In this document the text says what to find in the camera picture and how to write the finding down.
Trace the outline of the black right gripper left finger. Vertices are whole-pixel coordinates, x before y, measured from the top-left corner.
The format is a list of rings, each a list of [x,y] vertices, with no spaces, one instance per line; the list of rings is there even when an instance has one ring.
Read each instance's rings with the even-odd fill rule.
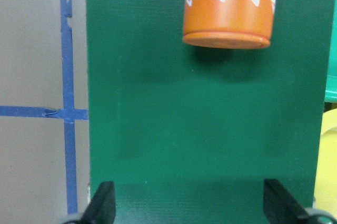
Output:
[[[113,181],[100,183],[79,223],[113,224],[116,217],[115,187]]]

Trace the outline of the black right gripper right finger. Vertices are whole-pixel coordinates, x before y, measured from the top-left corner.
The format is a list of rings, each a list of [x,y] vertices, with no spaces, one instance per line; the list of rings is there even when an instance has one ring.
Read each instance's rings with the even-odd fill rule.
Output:
[[[263,212],[268,223],[313,223],[308,212],[277,179],[264,179]]]

